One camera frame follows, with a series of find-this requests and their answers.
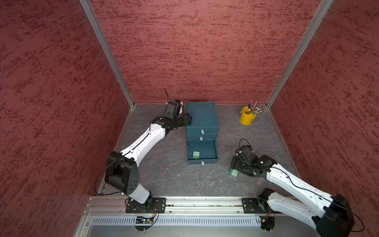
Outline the green plug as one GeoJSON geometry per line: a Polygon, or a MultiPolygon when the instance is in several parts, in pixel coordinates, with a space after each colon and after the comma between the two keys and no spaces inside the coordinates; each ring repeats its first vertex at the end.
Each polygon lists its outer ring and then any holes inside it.
{"type": "Polygon", "coordinates": [[[192,158],[193,158],[194,160],[199,159],[199,158],[200,158],[200,152],[199,152],[199,151],[193,151],[193,153],[192,153],[192,158]]]}
{"type": "Polygon", "coordinates": [[[229,171],[229,175],[232,177],[237,177],[238,173],[239,173],[239,171],[236,169],[230,169],[230,171],[229,171]]]}

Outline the teal drawer cabinet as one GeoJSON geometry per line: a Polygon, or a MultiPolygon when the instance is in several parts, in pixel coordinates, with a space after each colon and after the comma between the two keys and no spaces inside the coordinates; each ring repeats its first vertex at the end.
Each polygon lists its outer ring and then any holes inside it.
{"type": "Polygon", "coordinates": [[[192,124],[186,128],[188,164],[207,165],[218,162],[216,138],[219,123],[214,102],[190,102],[187,112],[192,116],[192,124]],[[200,158],[192,158],[193,151],[200,152],[200,158]]]}

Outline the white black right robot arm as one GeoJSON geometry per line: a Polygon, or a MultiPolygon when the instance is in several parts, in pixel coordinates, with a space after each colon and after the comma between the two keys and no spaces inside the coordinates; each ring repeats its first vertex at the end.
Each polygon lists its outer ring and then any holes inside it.
{"type": "Polygon", "coordinates": [[[245,213],[262,213],[261,228],[272,230],[276,213],[283,213],[316,230],[321,237],[347,237],[355,220],[348,200],[321,191],[287,171],[269,156],[258,157],[251,146],[235,150],[230,173],[237,171],[249,177],[260,177],[286,190],[294,199],[265,188],[252,201],[242,201],[245,213]]]}

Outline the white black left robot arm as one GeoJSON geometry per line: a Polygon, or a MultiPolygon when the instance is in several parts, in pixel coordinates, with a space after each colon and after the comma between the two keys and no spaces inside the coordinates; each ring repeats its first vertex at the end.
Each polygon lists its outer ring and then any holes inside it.
{"type": "Polygon", "coordinates": [[[111,152],[105,169],[105,183],[126,194],[141,205],[152,203],[152,193],[140,183],[138,167],[147,153],[170,131],[192,123],[189,113],[154,118],[147,130],[129,147],[111,152]]]}

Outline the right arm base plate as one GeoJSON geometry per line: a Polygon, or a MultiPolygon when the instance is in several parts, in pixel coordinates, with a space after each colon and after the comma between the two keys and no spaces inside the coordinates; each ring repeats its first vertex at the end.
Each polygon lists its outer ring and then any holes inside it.
{"type": "Polygon", "coordinates": [[[242,207],[245,214],[281,214],[281,212],[273,211],[262,198],[242,198],[242,207]]]}

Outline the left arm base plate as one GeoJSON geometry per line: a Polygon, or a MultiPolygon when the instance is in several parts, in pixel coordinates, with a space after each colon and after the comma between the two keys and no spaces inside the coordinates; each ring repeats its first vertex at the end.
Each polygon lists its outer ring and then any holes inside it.
{"type": "Polygon", "coordinates": [[[166,198],[150,198],[146,203],[141,204],[134,199],[126,202],[126,213],[162,214],[165,213],[166,198]]]}

